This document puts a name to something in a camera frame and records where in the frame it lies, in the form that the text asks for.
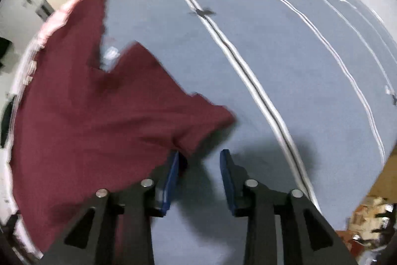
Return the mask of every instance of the maroon t-shirt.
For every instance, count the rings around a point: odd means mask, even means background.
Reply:
[[[139,43],[110,72],[99,69],[105,0],[83,0],[36,56],[15,120],[13,194],[45,252],[97,189],[121,190],[191,155],[227,109],[182,91]]]

